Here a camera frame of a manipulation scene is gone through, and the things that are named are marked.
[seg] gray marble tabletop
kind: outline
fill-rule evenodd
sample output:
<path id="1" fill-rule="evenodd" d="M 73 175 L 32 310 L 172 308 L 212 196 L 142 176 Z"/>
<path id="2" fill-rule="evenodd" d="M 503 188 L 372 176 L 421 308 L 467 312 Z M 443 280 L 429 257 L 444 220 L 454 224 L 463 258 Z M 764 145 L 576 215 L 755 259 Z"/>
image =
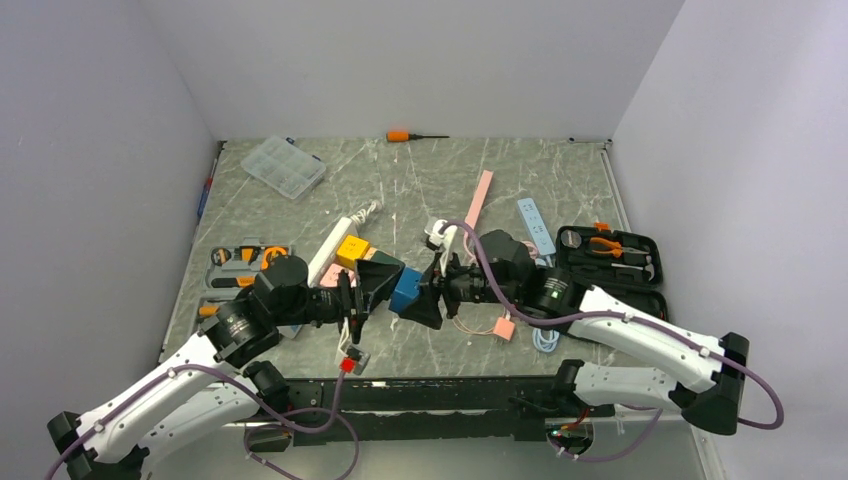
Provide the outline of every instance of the gray marble tabletop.
<path id="1" fill-rule="evenodd" d="M 544 139 L 440 139 L 387 143 L 369 138 L 304 138 L 296 146 L 327 164 L 324 180 L 292 202 L 248 176 L 240 162 L 261 140 L 225 144 L 198 226 L 188 267 L 171 317 L 162 358 L 172 355 L 194 331 L 207 255 L 245 237 L 293 245 L 307 262 L 343 215 L 379 200 L 383 209 L 360 228 L 360 236 L 417 270 L 432 260 L 422 242 L 431 216 L 463 219 L 483 170 L 494 179 L 478 232 L 503 229 L 529 240 L 516 201 L 532 197 L 548 229 L 603 221 L 621 228 L 601 144 Z M 495 305 L 463 305 L 470 328 L 490 328 L 502 313 Z M 397 320 L 384 306 L 365 324 L 360 346 L 372 354 L 363 377 L 427 377 L 553 374 L 563 358 L 604 365 L 640 365 L 620 352 L 567 337 L 553 354 L 539 353 L 531 327 L 520 322 L 512 341 L 462 333 L 449 321 L 441 330 Z M 338 332 L 305 326 L 261 359 L 288 378 L 334 378 Z"/>

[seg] pliers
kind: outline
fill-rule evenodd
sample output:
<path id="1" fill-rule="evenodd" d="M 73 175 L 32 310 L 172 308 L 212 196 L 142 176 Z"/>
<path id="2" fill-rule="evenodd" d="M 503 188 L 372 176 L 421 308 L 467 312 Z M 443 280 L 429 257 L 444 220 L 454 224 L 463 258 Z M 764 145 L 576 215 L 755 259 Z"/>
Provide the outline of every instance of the pliers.
<path id="1" fill-rule="evenodd" d="M 589 239 L 590 244 L 600 244 L 603 245 L 609 250 L 595 250 L 592 249 L 592 253 L 597 253 L 598 255 L 612 255 L 615 258 L 619 258 L 622 254 L 625 253 L 635 253 L 637 255 L 648 255 L 651 252 L 645 250 L 639 250 L 638 248 L 633 247 L 622 247 L 620 243 L 613 242 L 612 240 L 607 240 L 606 238 L 601 237 L 592 237 Z"/>

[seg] yellow block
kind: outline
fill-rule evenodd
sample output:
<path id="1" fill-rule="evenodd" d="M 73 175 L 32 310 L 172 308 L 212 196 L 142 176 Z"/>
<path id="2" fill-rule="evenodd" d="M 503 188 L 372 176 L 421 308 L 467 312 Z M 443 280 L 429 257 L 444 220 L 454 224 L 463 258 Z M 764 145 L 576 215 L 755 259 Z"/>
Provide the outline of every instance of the yellow block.
<path id="1" fill-rule="evenodd" d="M 364 257 L 370 246 L 367 240 L 348 235 L 336 250 L 336 263 L 353 270 L 356 260 Z"/>

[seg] power strip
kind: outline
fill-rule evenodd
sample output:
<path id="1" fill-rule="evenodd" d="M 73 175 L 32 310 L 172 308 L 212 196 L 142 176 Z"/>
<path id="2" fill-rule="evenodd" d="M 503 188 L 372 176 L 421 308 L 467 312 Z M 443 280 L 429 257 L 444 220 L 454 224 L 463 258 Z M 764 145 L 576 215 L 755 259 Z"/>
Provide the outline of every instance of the power strip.
<path id="1" fill-rule="evenodd" d="M 521 213 L 521 218 L 524 220 L 524 228 L 536 244 L 536 249 L 539 250 L 539 257 L 548 257 L 556 253 L 556 246 L 551 240 L 551 234 L 548 233 L 548 227 L 542 220 L 542 215 L 539 209 L 536 208 L 536 202 L 532 198 L 522 198 L 518 201 L 518 211 Z"/>
<path id="2" fill-rule="evenodd" d="M 318 253 L 309 262 L 308 282 L 310 287 L 317 287 L 321 282 L 321 278 L 327 273 L 327 269 L 335 262 L 336 252 L 348 235 L 357 235 L 356 224 L 350 217 L 342 217 L 330 234 L 327 235 L 327 239 L 318 249 Z"/>

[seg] white wall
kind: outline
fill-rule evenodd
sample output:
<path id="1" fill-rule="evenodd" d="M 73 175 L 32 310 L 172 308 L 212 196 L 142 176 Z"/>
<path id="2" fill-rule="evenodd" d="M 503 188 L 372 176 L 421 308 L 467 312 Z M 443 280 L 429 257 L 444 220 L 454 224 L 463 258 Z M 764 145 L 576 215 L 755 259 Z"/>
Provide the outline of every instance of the white wall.
<path id="1" fill-rule="evenodd" d="M 608 138 L 683 0 L 141 0 L 218 138 Z"/>
<path id="2" fill-rule="evenodd" d="M 3 2 L 0 65 L 0 478 L 41 478 L 155 364 L 215 143 L 135 0 Z"/>
<path id="3" fill-rule="evenodd" d="M 845 478 L 848 4 L 688 0 L 615 133 L 633 228 L 681 325 L 751 340 L 775 432 L 722 439 L 730 478 Z M 743 414 L 773 410 L 748 382 Z"/>

